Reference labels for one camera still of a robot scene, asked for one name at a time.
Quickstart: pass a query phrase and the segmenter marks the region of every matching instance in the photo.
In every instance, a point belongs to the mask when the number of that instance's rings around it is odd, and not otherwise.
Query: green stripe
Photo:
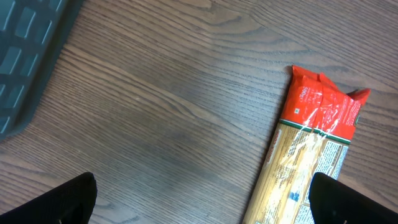
[[[296,128],[296,129],[299,129],[301,131],[305,131],[305,132],[308,132],[308,133],[310,133],[312,131],[312,128],[309,128],[307,126],[304,126],[304,125],[301,125],[301,124],[297,124],[297,123],[294,123],[294,122],[291,122],[291,121],[287,121],[287,120],[284,120],[284,119],[280,119],[279,123],[284,124],[284,125],[288,125],[290,127],[293,127],[293,128]],[[339,142],[339,143],[342,143],[342,144],[349,145],[351,143],[351,141],[349,141],[347,139],[343,139],[343,138],[339,138],[337,136],[333,136],[333,135],[328,134],[328,133],[326,133],[326,132],[324,132],[324,131],[322,131],[320,129],[314,129],[313,132],[315,134],[319,134],[320,136],[326,136],[327,139],[331,139],[333,141],[336,141],[336,142]]]

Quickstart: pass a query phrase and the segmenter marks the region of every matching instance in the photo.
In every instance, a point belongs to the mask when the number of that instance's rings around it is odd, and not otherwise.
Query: gray plastic crate
[[[31,121],[83,0],[0,0],[0,140]]]

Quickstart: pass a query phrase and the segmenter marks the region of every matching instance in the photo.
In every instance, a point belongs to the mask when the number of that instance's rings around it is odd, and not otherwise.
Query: red packaging top
[[[293,65],[281,122],[349,144],[370,89],[342,93],[323,73]]]

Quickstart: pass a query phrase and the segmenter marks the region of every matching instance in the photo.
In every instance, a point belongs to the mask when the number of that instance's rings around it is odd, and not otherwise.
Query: pasta package
[[[244,224],[311,224],[312,176],[337,179],[370,89],[342,93],[323,73],[293,66],[284,110]]]

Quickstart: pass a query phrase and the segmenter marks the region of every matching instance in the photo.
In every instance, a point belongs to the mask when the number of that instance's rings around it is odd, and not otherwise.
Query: brown wooden surface
[[[393,0],[86,0],[0,142],[0,213],[91,171],[92,223],[239,223],[293,63],[373,89],[339,180],[398,212],[396,21]]]

